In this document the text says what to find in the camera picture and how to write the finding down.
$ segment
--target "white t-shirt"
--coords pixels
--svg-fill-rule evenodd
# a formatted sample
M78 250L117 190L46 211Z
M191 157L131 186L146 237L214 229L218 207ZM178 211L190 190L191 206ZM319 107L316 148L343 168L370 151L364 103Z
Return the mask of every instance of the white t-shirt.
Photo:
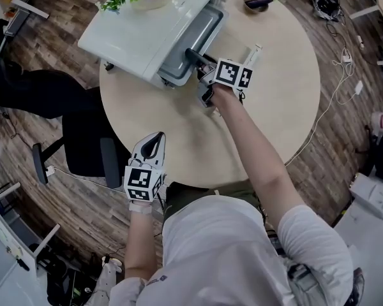
M298 206L280 221L290 259L312 271L329 305L342 306L353 286L349 251L312 209ZM163 268L147 282L125 279L109 306L297 305L287 269L267 237L260 212L226 196L206 196L163 227Z

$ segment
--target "person's left arm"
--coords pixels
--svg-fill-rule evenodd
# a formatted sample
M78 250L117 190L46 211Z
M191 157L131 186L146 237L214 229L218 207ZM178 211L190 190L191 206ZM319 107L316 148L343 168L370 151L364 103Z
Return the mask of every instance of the person's left arm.
M141 201L134 203L141 206L150 205L150 203ZM125 279L136 277L148 281L157 271L157 264L152 215L131 212L124 259Z

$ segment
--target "round table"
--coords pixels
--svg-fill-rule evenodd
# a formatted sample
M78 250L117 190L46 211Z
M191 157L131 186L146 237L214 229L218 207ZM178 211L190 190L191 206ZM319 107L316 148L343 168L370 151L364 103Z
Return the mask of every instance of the round table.
M320 75L312 44L279 1L258 15L247 15L243 0L228 0L225 9L230 16L217 39L223 43L220 48L214 44L209 54L231 59L241 52L236 51L239 46L263 46L244 107L287 162L308 136L318 110ZM197 101L197 84L193 75L184 87L161 90L123 70L107 73L100 66L103 106L127 149L163 131L170 180L197 187L246 180L223 119Z

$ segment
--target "chair seat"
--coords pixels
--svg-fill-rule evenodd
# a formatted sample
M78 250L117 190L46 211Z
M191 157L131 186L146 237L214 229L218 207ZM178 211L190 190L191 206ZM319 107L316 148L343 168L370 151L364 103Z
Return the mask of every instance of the chair seat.
M100 138L113 138L119 172L123 177L131 153L114 134L103 112L79 112L65 115L63 136L69 170L84 177L105 176Z

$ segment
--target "person's right arm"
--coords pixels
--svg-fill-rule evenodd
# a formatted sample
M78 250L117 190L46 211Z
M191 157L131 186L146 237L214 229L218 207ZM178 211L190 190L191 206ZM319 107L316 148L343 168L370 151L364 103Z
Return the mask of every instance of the person's right arm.
M265 208L269 222L278 227L283 215L304 201L297 193L280 156L248 115L234 93L214 85L213 104L234 139L248 178Z

